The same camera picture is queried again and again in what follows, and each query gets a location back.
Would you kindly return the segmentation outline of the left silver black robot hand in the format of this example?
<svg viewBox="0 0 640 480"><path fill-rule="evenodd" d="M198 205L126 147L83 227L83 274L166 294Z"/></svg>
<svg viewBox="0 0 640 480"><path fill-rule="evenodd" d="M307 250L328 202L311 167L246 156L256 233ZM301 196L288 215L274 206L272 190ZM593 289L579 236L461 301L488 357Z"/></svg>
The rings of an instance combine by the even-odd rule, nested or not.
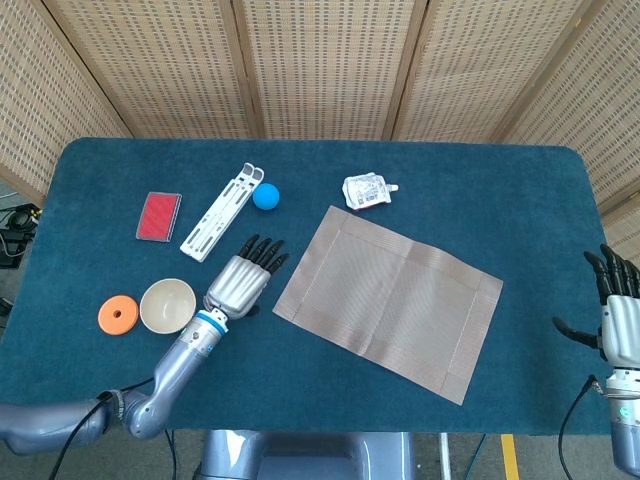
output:
<svg viewBox="0 0 640 480"><path fill-rule="evenodd" d="M222 312L229 320L253 315L255 304L271 277L289 258L284 240L251 236L231 257L207 289L204 309Z"/></svg>

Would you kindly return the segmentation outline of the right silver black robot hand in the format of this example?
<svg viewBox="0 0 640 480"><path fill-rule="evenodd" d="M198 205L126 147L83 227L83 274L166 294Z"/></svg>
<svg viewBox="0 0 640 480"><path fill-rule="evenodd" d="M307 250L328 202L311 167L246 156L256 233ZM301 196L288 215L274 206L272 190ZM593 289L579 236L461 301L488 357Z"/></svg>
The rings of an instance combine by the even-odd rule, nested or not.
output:
<svg viewBox="0 0 640 480"><path fill-rule="evenodd" d="M598 350L614 369L639 370L639 268L607 244L601 244L600 251L604 258L584 252L601 305L598 333L575 330L558 317L552 322L569 340Z"/></svg>

